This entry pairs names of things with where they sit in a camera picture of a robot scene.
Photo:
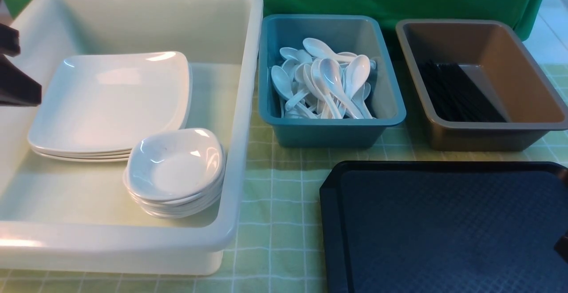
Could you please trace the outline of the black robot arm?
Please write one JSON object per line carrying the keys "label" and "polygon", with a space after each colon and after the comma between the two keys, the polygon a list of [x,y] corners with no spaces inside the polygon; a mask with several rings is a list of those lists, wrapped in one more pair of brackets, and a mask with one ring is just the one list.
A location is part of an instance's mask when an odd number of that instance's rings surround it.
{"label": "black robot arm", "polygon": [[20,32],[0,24],[0,104],[11,107],[36,107],[42,101],[41,84],[8,60],[8,56],[15,57],[20,53]]}

